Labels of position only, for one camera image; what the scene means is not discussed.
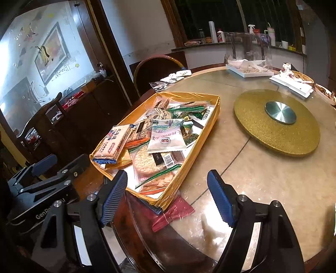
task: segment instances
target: snack tray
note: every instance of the snack tray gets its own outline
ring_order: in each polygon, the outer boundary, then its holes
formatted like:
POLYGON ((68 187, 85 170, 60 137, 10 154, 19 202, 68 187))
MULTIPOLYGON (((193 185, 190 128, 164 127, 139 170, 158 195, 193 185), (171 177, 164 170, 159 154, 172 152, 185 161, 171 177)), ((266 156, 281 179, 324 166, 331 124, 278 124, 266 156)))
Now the snack tray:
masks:
MULTIPOLYGON (((145 102, 143 102, 140 106, 138 106, 134 111, 132 111, 127 117, 125 117, 118 125, 125 125, 125 124, 133 124, 140 118, 147 109, 153 107, 155 100, 160 97, 170 97, 172 100, 180 103, 186 103, 191 101, 210 101, 210 104, 213 105, 212 112, 209 117, 206 119, 204 123, 204 128, 199 133, 199 137, 195 141, 195 143, 187 148, 186 151, 183 151, 183 154, 186 156, 185 161, 178 170, 177 174, 174 176, 172 182, 169 186, 165 189, 163 193, 151 196, 145 196, 137 193, 135 190, 131 189, 129 186, 126 188, 127 191, 132 193, 133 195, 148 201, 151 205, 155 205, 157 207, 161 207, 165 210, 171 201, 173 200, 176 192, 178 191, 179 187, 181 186, 183 180, 185 179, 186 175, 188 174, 190 168, 193 165, 198 153, 200 152, 207 136, 209 135, 212 127, 214 126, 220 110, 220 97, 218 95, 211 95, 211 94, 202 94, 202 93, 189 93, 189 92, 160 92, 155 93, 145 102)), ((100 165, 96 162, 92 161, 93 154, 98 149, 100 143, 97 145, 96 149, 91 153, 90 160, 91 163, 96 167, 98 171, 100 171, 104 176, 109 178, 110 180, 113 179, 113 175, 108 171, 103 170, 100 168, 100 165)), ((133 166, 129 166, 125 168, 125 171, 128 174, 128 179, 130 183, 132 183, 132 179, 134 179, 134 175, 132 177, 133 166)))

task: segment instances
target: window sill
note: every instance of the window sill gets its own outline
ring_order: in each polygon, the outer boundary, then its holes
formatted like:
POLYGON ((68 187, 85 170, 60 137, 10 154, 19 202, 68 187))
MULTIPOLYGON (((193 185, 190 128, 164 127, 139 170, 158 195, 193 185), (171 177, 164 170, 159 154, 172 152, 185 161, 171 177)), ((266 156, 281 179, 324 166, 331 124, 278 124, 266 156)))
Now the window sill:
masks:
MULTIPOLYGON (((230 44, 230 43, 225 42, 225 43, 208 43, 208 44, 200 44, 200 45, 190 45, 190 46, 183 46, 183 47, 174 48, 171 51, 175 52, 175 51, 181 51, 181 50, 185 50, 185 49, 189 49, 189 48, 199 48, 199 47, 208 47, 208 46, 220 46, 220 45, 223 45, 223 44, 230 44)), ((283 50, 283 51, 287 51, 287 52, 291 52, 291 53, 295 53, 295 54, 307 57, 306 54, 303 54, 303 53, 300 53, 300 52, 296 52, 296 51, 292 51, 292 50, 289 50, 289 49, 284 49, 284 48, 277 47, 277 46, 271 46, 271 48, 272 49, 280 49, 280 50, 283 50)))

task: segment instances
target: bottle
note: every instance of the bottle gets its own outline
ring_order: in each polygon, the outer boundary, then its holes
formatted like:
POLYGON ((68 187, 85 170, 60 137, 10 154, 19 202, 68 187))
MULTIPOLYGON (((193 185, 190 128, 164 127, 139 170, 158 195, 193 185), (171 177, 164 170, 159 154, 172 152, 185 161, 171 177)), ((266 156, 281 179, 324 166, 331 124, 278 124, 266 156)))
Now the bottle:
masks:
POLYGON ((254 32, 253 32, 254 27, 255 27, 255 25, 249 25, 250 34, 254 34, 254 32))
POLYGON ((203 29, 199 29, 199 30, 198 30, 198 33, 199 33, 200 38, 201 38, 201 44, 205 44, 205 43, 206 43, 206 40, 205 40, 205 34, 204 34, 203 29))
POLYGON ((218 29, 217 38, 218 38, 218 42, 225 43, 224 32, 222 32, 221 29, 218 29))

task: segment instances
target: food plate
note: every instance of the food plate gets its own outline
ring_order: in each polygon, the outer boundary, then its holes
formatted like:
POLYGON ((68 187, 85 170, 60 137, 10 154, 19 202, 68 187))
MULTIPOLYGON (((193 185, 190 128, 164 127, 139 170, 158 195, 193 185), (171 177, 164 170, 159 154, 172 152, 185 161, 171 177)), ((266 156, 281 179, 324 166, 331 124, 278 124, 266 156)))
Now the food plate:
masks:
POLYGON ((270 77, 272 81, 276 83, 282 84, 294 92, 298 93, 300 96, 304 98, 308 98, 309 95, 314 91, 314 89, 306 83, 296 82, 294 80, 287 80, 285 77, 281 77, 280 74, 274 75, 270 77))
POLYGON ((329 103, 329 104, 331 104, 332 106, 335 106, 336 105, 336 101, 334 101, 334 100, 331 100, 330 98, 328 98, 326 95, 324 95, 323 93, 322 93, 322 91, 320 91, 320 88, 323 88, 328 94, 330 94, 331 95, 331 92, 327 89, 327 88, 325 88, 325 87, 323 87, 322 85, 319 85, 319 84, 315 84, 315 91, 316 91, 316 93, 318 94, 318 95, 320 95, 327 103, 329 103))

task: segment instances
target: metal screw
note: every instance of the metal screw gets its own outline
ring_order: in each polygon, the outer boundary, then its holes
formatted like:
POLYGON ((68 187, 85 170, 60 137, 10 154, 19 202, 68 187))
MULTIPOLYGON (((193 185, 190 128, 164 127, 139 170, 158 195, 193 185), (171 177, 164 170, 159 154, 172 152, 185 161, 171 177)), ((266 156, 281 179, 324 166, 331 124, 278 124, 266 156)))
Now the metal screw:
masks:
POLYGON ((62 205, 62 201, 61 200, 57 200, 54 202, 54 207, 60 207, 62 205))
POLYGON ((273 201, 274 207, 281 207, 281 203, 278 200, 273 201))
POLYGON ((86 199, 89 200, 89 201, 93 201, 93 200, 95 200, 96 198, 97 198, 97 195, 95 195, 95 194, 93 194, 93 193, 89 194, 89 195, 86 197, 86 199))
POLYGON ((238 196, 238 199, 242 202, 245 202, 245 201, 247 201, 247 196, 244 195, 244 194, 241 194, 241 195, 238 196))

